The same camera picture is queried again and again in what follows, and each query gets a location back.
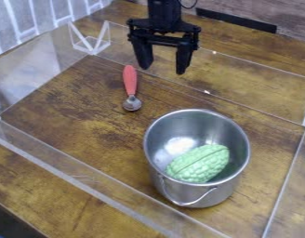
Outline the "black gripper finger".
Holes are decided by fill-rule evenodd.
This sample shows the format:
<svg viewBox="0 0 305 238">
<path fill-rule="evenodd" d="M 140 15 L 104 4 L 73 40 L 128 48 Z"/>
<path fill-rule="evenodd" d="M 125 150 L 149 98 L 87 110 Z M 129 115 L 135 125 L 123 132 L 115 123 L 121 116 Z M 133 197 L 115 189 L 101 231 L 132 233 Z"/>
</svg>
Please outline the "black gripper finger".
<svg viewBox="0 0 305 238">
<path fill-rule="evenodd" d="M 153 45 L 143 39 L 132 40 L 139 66 L 147 70 L 153 63 Z"/>
<path fill-rule="evenodd" d="M 176 73 L 184 74 L 191 63 L 193 49 L 189 44 L 181 44 L 176 51 Z"/>
</svg>

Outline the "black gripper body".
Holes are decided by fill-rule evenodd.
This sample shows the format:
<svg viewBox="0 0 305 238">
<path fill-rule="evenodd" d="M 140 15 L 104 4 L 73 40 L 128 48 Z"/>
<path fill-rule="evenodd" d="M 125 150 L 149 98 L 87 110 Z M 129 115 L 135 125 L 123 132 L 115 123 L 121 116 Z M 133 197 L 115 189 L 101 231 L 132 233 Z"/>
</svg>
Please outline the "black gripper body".
<svg viewBox="0 0 305 238">
<path fill-rule="evenodd" d="M 136 50 L 160 46 L 199 46 L 201 28 L 183 21 L 181 0 L 148 0 L 148 18 L 128 19 L 129 41 Z"/>
</svg>

